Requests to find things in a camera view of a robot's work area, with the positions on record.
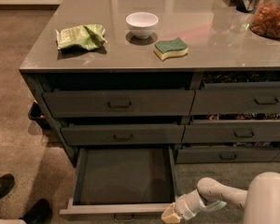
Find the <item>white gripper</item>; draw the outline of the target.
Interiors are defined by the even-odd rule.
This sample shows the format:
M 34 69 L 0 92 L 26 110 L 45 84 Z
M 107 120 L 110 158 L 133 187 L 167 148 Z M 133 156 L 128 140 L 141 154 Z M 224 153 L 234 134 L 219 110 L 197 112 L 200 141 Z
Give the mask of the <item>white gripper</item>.
M 194 190 L 171 203 L 161 214 L 161 220 L 165 224 L 179 224 L 181 219 L 190 220 L 200 212 L 214 212 L 225 205 L 226 203 L 220 200 L 208 201 L 198 190 Z

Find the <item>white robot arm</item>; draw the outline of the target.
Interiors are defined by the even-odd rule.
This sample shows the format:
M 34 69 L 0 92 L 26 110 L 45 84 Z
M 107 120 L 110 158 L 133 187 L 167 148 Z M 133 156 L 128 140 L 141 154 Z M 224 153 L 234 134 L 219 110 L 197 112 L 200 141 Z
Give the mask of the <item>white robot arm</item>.
M 200 212 L 219 210 L 227 203 L 244 211 L 243 224 L 280 224 L 280 174 L 257 175 L 248 190 L 224 186 L 210 177 L 202 178 L 195 190 L 169 205 L 161 214 L 161 220 L 178 224 Z

